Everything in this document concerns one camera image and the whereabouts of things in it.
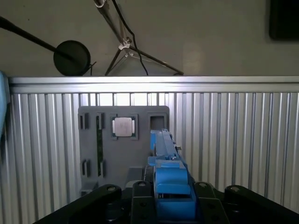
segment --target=blue object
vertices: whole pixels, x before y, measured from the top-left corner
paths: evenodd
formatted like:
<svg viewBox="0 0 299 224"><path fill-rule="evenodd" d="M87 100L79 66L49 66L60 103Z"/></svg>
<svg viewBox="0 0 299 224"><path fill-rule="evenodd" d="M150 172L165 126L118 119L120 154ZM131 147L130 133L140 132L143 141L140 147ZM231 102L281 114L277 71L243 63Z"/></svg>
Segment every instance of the blue object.
<svg viewBox="0 0 299 224"><path fill-rule="evenodd" d="M154 191L159 220L195 220L196 196L188 167L166 130L151 131L151 148L156 156L148 158L154 166Z"/></svg>
<svg viewBox="0 0 299 224"><path fill-rule="evenodd" d="M7 104L9 100L8 80L0 71L0 131L3 133Z"/></svg>

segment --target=black round disc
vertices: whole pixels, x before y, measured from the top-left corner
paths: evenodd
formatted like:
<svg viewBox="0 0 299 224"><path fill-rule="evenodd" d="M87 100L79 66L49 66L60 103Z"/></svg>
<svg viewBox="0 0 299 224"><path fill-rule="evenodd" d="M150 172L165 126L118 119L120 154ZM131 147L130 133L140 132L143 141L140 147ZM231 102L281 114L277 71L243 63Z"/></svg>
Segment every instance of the black round disc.
<svg viewBox="0 0 299 224"><path fill-rule="evenodd" d="M64 76L82 76L90 67L90 53L78 41L65 41L58 45L53 56L56 69Z"/></svg>

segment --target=cable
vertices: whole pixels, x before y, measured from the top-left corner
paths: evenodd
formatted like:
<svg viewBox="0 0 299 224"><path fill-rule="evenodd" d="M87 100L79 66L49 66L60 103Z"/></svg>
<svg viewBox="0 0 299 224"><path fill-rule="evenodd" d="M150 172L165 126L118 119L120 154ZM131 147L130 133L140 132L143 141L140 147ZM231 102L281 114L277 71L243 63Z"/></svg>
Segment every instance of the cable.
<svg viewBox="0 0 299 224"><path fill-rule="evenodd" d="M134 34L133 31L130 29L130 27L127 25L125 19L123 18L122 14L121 14L120 9L119 9L118 6L117 6L116 1L115 1L115 0L112 0L112 2L113 2L113 4L114 4L114 7L115 7L115 9L116 9L116 11L117 11L117 14L119 15L119 17L120 17L120 19L121 19L123 25L126 27L126 29L129 31L129 33L130 33L130 34L132 35L132 37L133 37L133 43L134 43L135 48L136 48L136 51L137 51L137 53L138 53L138 55L139 55L139 58L140 58L140 64L142 65L142 67L143 67L143 69L144 69L146 75L148 76L149 73L148 73L148 71L146 70L146 68L145 68L145 66L144 66L144 64L143 64L143 62L142 62L142 57L141 57L140 51L139 51L139 49L137 48L137 45L136 45L135 34Z"/></svg>

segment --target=metal panel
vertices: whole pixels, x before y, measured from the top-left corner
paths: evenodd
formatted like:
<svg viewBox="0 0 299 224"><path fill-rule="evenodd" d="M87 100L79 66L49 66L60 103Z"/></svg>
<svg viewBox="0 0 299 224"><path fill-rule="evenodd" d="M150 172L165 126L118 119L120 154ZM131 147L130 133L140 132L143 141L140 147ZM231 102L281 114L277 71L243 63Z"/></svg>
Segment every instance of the metal panel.
<svg viewBox="0 0 299 224"><path fill-rule="evenodd" d="M10 83L0 223L32 223L78 197L81 105L166 105L170 131L196 180L219 190L241 184L299 211L297 77L14 78Z"/></svg>

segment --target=bolt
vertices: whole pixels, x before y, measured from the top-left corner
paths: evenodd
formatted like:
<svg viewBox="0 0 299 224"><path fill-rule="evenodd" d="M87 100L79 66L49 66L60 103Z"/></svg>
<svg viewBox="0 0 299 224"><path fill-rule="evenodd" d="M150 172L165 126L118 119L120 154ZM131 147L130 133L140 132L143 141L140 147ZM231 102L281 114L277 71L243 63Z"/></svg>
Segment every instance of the bolt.
<svg viewBox="0 0 299 224"><path fill-rule="evenodd" d="M237 187L232 187L231 190L235 191L235 192L238 192L240 189L237 188Z"/></svg>
<svg viewBox="0 0 299 224"><path fill-rule="evenodd" d="M113 186L107 187L107 190L108 190L108 191L114 191L115 189L116 189L116 188L113 187Z"/></svg>
<svg viewBox="0 0 299 224"><path fill-rule="evenodd" d="M206 187L206 184L205 183L200 183L199 184L202 188L205 188Z"/></svg>
<svg viewBox="0 0 299 224"><path fill-rule="evenodd" d="M141 202L141 203L140 203L140 206L141 206L141 207L145 207L146 205L147 205L147 204L144 203L144 202Z"/></svg>
<svg viewBox="0 0 299 224"><path fill-rule="evenodd" d="M145 186L145 182L139 182L138 185L139 185L140 187L144 187L144 186Z"/></svg>

